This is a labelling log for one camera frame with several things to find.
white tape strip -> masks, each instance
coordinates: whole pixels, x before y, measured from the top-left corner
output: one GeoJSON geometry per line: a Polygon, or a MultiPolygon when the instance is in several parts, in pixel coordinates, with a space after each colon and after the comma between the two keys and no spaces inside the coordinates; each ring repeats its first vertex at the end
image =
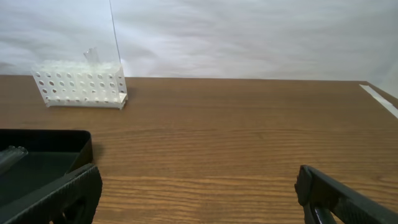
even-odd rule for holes
{"type": "Polygon", "coordinates": [[[390,102],[384,99],[380,94],[374,91],[370,86],[360,85],[367,93],[369,93],[373,98],[375,98],[381,105],[383,105],[392,115],[398,118],[398,110],[390,102]]]}

table top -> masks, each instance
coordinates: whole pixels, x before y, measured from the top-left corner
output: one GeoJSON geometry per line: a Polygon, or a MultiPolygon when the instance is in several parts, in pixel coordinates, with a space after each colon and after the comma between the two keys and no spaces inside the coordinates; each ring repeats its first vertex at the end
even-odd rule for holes
{"type": "Polygon", "coordinates": [[[93,223],[303,223],[302,164],[398,212],[398,119],[366,82],[126,81],[123,110],[46,108],[32,77],[0,76],[0,128],[92,134],[93,223]]]}

black tray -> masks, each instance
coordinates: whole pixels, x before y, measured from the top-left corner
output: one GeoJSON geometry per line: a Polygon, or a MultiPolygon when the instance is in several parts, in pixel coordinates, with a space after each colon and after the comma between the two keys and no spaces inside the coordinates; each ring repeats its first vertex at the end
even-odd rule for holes
{"type": "Polygon", "coordinates": [[[28,155],[0,174],[0,207],[93,160],[88,131],[0,129],[0,151],[8,146],[28,155]]]}

clear plastic piece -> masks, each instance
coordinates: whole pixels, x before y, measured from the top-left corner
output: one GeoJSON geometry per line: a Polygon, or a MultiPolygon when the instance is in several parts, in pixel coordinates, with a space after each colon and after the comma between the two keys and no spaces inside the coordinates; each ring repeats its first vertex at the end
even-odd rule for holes
{"type": "Polygon", "coordinates": [[[9,146],[0,151],[0,174],[5,173],[12,165],[28,154],[24,147],[9,146]]]}
{"type": "Polygon", "coordinates": [[[47,107],[122,109],[127,100],[127,88],[121,64],[100,63],[96,49],[84,55],[88,62],[46,60],[32,67],[32,75],[47,107]]]}

white wall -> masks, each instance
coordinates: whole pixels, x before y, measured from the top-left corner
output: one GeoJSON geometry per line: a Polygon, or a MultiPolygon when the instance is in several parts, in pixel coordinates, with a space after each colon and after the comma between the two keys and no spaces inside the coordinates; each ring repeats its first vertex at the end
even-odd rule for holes
{"type": "MultiPolygon", "coordinates": [[[[0,8],[0,73],[43,59],[117,60],[109,2],[0,8]]],[[[367,80],[398,97],[395,0],[111,0],[127,76],[367,80]]]]}

